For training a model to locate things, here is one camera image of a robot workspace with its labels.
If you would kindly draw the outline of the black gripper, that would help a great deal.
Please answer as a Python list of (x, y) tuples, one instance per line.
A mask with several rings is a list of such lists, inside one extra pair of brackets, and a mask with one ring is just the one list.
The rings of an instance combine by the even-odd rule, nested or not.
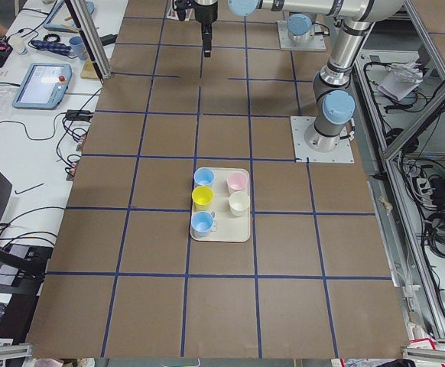
[(203, 42), (203, 56), (211, 57), (212, 53), (212, 23), (218, 17), (217, 0), (194, 0), (195, 18), (201, 24), (201, 37)]

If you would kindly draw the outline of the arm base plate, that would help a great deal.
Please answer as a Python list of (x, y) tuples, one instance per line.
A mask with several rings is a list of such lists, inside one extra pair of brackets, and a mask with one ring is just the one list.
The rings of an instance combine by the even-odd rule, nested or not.
[(326, 31), (318, 24), (303, 35), (291, 33), (287, 28), (287, 21), (278, 21), (278, 40), (281, 50), (324, 52), (326, 42), (324, 34)]
[(291, 133), (296, 162), (353, 164), (354, 157), (348, 131), (332, 138), (320, 135), (314, 126), (314, 116), (291, 116)]

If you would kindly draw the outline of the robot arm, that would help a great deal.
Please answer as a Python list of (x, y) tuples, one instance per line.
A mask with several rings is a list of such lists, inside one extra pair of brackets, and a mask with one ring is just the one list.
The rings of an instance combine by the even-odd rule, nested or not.
[(346, 91), (349, 74), (370, 30), (377, 21), (397, 12), (403, 1), (229, 1), (230, 10), (246, 17), (257, 9), (311, 13), (343, 18), (327, 64), (313, 80), (317, 117), (307, 128), (304, 140), (311, 149), (328, 153), (355, 111), (356, 103)]
[(318, 36), (329, 36), (330, 29), (317, 21), (317, 14), (291, 12), (287, 20), (287, 35), (296, 45), (304, 45)]

